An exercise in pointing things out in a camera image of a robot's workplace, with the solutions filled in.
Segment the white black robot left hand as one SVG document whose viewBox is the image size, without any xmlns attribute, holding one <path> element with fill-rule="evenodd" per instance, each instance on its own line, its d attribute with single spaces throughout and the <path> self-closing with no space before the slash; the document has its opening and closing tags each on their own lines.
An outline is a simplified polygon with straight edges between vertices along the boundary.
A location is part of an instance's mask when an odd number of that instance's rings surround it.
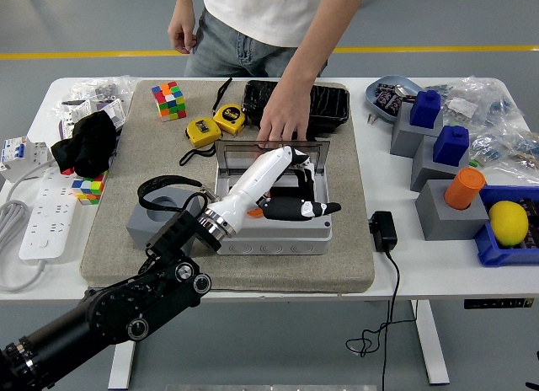
<svg viewBox="0 0 539 391">
<path fill-rule="evenodd" d="M 314 192 L 315 168 L 309 156 L 291 146 L 278 147 L 258 156 L 228 194 L 205 209 L 198 222 L 221 240 L 238 234 L 248 212 L 257 207 L 265 218 L 287 222 L 309 221 L 341 210 L 337 202 L 272 195 L 272 186 L 287 169 L 297 172 L 305 194 Z"/>
</svg>

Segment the person's left hand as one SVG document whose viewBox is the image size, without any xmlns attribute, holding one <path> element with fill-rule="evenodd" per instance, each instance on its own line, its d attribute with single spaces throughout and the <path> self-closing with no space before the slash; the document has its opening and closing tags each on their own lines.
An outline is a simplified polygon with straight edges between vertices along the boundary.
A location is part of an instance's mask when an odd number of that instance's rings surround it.
<svg viewBox="0 0 539 391">
<path fill-rule="evenodd" d="M 264 107 L 258 141 L 306 141 L 311 105 L 311 84 L 277 83 Z"/>
</svg>

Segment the person's right hand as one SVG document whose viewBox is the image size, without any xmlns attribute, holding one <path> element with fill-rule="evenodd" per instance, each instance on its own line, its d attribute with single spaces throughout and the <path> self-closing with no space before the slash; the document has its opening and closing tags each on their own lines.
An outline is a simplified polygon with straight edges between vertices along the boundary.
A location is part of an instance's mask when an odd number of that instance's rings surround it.
<svg viewBox="0 0 539 391">
<path fill-rule="evenodd" d="M 180 54 L 190 54 L 197 44 L 194 29 L 194 17 L 183 14 L 173 16 L 168 25 L 168 38 L 172 49 Z"/>
</svg>

